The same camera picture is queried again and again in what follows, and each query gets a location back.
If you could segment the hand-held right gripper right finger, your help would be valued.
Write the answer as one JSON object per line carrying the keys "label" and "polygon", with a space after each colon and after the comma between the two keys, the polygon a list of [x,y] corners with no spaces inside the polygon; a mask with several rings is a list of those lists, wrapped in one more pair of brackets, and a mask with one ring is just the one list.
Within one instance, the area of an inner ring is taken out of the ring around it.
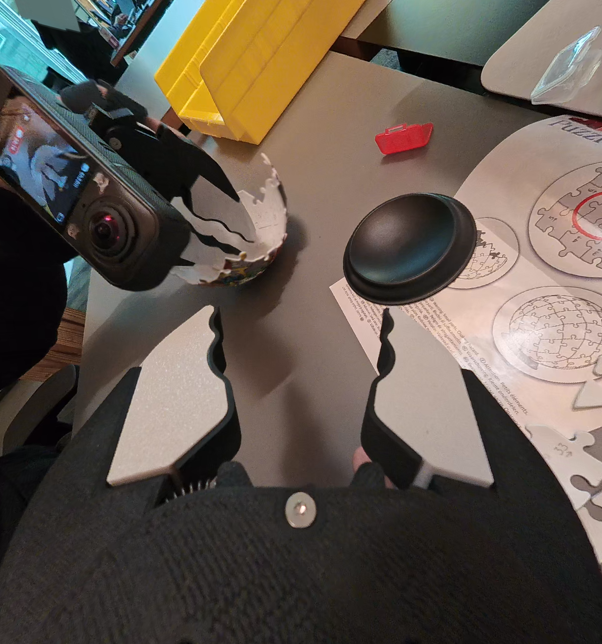
{"label": "hand-held right gripper right finger", "polygon": [[400,307],[386,308],[361,446],[398,489],[436,476],[490,488],[494,477],[457,360]]}

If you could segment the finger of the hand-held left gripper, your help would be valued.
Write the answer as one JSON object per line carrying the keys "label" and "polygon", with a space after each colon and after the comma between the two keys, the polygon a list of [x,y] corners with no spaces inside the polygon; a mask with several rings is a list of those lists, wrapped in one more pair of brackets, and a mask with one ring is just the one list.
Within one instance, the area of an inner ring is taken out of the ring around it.
{"label": "finger of the hand-held left gripper", "polygon": [[192,212],[192,237],[202,244],[252,244],[255,226],[243,203],[224,194],[204,178],[198,178],[188,193]]}
{"label": "finger of the hand-held left gripper", "polygon": [[201,212],[188,207],[182,198],[171,204],[188,224],[190,238],[172,269],[224,269],[226,260],[238,260],[253,244],[253,223],[239,202],[223,199],[229,211],[215,214],[204,206]]}

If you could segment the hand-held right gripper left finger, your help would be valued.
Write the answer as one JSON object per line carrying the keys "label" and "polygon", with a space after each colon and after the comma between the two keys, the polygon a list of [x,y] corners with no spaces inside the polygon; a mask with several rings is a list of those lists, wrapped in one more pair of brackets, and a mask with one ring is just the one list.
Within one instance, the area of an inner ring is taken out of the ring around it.
{"label": "hand-held right gripper left finger", "polygon": [[225,376],[220,310],[207,305],[144,359],[106,481],[168,476],[203,487],[237,455],[241,429]]}

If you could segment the partly built puzzle ball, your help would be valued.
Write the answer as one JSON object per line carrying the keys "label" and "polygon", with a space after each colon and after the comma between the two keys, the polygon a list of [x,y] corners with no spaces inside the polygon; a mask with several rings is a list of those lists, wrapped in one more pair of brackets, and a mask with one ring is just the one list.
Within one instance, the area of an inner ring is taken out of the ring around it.
{"label": "partly built puzzle ball", "polygon": [[[279,174],[270,159],[261,153],[264,164],[264,184],[254,196],[239,190],[238,198],[245,206],[255,226],[256,241],[247,253],[238,260],[226,260],[224,269],[170,269],[169,274],[178,276],[191,285],[238,286],[257,278],[273,262],[285,242],[288,224],[288,204]],[[184,199],[188,205],[188,193]]]}

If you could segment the person's left forearm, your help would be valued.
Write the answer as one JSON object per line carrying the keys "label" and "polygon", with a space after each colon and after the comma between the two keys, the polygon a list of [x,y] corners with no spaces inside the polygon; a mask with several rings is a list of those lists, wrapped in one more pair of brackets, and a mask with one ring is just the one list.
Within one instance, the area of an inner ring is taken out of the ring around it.
{"label": "person's left forearm", "polygon": [[0,187],[0,390],[57,340],[76,252],[19,196]]}

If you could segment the puzzle instruction leaflet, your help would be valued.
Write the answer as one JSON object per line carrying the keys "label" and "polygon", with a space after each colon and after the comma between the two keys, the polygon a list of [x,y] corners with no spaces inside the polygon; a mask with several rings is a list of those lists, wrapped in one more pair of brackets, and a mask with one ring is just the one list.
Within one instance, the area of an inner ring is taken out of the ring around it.
{"label": "puzzle instruction leaflet", "polygon": [[[592,435],[602,407],[574,402],[602,357],[602,124],[555,117],[522,128],[453,198],[478,229],[470,262],[438,294],[391,307],[475,374],[529,440],[531,424]],[[363,299],[345,277],[331,291],[377,364],[390,307]]]}

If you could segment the pile of white puzzle pieces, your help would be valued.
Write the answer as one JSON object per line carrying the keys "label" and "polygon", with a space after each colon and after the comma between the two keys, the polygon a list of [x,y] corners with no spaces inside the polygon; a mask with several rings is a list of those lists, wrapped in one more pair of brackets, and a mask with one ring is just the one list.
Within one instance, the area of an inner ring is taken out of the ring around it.
{"label": "pile of white puzzle pieces", "polygon": [[[575,399],[574,407],[578,410],[602,407],[602,357],[598,358],[593,373],[594,378],[584,383]],[[582,477],[592,486],[602,482],[602,462],[585,452],[586,447],[595,443],[594,437],[579,431],[566,438],[541,424],[528,425],[525,431],[578,512],[597,560],[602,563],[602,490],[592,497],[571,482],[574,476]]]}

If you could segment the black round ball stand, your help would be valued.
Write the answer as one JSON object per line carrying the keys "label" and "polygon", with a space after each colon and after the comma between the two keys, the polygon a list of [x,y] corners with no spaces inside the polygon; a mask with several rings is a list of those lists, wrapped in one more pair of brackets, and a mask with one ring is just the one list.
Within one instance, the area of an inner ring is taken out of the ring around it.
{"label": "black round ball stand", "polygon": [[363,299],[408,305],[438,294],[463,272],[477,244],[460,201],[434,193],[387,200],[356,227],[344,251],[347,284]]}

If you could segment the person's right hand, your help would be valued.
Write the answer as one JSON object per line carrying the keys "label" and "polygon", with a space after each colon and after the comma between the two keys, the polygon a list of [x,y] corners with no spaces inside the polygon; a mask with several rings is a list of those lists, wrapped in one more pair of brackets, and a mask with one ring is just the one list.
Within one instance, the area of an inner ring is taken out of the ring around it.
{"label": "person's right hand", "polygon": [[[360,445],[354,451],[352,458],[353,473],[356,474],[362,466],[366,466],[371,463],[369,455],[365,452],[364,448]],[[388,489],[397,489],[396,486],[390,481],[388,477],[385,476],[385,486]]]}

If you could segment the light wooden furniture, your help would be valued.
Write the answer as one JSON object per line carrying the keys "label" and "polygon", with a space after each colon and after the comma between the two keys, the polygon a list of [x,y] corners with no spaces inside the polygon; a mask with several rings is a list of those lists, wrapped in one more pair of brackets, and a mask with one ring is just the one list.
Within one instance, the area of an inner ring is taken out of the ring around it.
{"label": "light wooden furniture", "polygon": [[65,308],[55,344],[46,357],[49,375],[54,375],[68,365],[81,366],[85,321],[84,311]]}

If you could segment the yellow plastic bin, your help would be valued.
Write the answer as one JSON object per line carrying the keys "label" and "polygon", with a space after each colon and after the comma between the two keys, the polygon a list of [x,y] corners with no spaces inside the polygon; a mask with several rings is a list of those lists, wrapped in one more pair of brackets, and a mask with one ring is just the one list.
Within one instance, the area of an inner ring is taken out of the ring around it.
{"label": "yellow plastic bin", "polygon": [[260,144],[363,1],[205,1],[155,73],[190,129]]}

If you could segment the grey chair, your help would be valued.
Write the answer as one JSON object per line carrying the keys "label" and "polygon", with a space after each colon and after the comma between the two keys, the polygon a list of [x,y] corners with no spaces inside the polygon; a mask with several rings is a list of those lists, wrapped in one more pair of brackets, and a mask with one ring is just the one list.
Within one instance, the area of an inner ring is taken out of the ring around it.
{"label": "grey chair", "polygon": [[45,382],[20,379],[0,391],[0,456],[24,446],[53,421],[77,391],[80,367],[67,365]]}

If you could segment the person's black clothing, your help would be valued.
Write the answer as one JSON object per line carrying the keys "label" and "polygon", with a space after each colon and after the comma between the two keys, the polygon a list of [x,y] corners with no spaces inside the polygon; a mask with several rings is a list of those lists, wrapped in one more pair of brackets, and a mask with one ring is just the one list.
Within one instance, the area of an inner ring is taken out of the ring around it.
{"label": "person's black clothing", "polygon": [[55,445],[20,446],[0,457],[0,567],[27,505],[70,441],[71,432]]}

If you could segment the red plastic case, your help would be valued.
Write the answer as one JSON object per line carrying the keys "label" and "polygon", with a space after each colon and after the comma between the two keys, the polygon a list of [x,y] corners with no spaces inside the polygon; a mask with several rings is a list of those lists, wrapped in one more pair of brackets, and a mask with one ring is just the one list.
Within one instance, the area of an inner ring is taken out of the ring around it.
{"label": "red plastic case", "polygon": [[425,147],[431,139],[433,129],[433,123],[404,123],[378,133],[374,140],[383,155],[394,155]]}

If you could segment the clear plastic case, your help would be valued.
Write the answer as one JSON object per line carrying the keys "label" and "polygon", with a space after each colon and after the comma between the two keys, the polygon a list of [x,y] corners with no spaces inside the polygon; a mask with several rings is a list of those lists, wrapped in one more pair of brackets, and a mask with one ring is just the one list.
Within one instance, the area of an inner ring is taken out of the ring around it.
{"label": "clear plastic case", "polygon": [[596,26],[560,51],[531,92],[534,105],[561,105],[572,101],[595,75],[602,50],[594,41],[602,28]]}

